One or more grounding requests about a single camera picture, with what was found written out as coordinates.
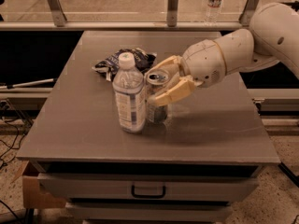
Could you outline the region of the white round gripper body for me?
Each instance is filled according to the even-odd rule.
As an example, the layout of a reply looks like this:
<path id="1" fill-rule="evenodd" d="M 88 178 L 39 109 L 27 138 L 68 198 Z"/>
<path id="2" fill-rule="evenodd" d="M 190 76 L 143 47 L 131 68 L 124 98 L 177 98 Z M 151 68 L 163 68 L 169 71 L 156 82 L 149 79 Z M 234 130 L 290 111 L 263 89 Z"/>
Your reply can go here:
<path id="1" fill-rule="evenodd" d="M 208 88 L 223 80 L 226 75 L 225 61 L 215 41 L 203 40 L 188 47 L 181 63 L 186 75 L 191 75 L 195 85 Z"/>

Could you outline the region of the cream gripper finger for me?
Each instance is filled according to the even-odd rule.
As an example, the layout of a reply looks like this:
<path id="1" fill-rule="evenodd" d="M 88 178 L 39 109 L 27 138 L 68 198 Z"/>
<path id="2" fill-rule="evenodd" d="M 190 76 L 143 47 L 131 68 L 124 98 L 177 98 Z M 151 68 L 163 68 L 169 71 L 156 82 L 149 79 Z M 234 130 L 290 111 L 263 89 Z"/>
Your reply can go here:
<path id="1" fill-rule="evenodd" d="M 172 55 L 166 58 L 165 60 L 161 61 L 160 63 L 157 63 L 156 65 L 152 66 L 151 69 L 147 72 L 147 75 L 149 73 L 155 72 L 156 70 L 164 70 L 170 76 L 178 74 L 180 72 L 180 61 L 180 56 Z"/>
<path id="2" fill-rule="evenodd" d="M 200 85 L 191 75 L 177 77 L 176 84 L 172 87 L 162 88 L 148 98 L 148 103 L 156 106 L 164 106 L 180 101 L 189 95 Z"/>

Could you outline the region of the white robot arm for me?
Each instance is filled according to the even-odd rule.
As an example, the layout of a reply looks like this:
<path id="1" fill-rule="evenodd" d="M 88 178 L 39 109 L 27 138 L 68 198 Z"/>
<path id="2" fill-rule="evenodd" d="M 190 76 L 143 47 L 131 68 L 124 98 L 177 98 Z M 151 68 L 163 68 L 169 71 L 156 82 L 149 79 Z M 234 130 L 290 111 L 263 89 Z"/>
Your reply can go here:
<path id="1" fill-rule="evenodd" d="M 188 97 L 195 88 L 208 88 L 236 72 L 253 72 L 283 63 L 299 77 L 299 14 L 281 3 L 257 9 L 247 29 L 189 46 L 150 69 L 170 75 L 169 83 L 149 96 L 156 106 Z"/>

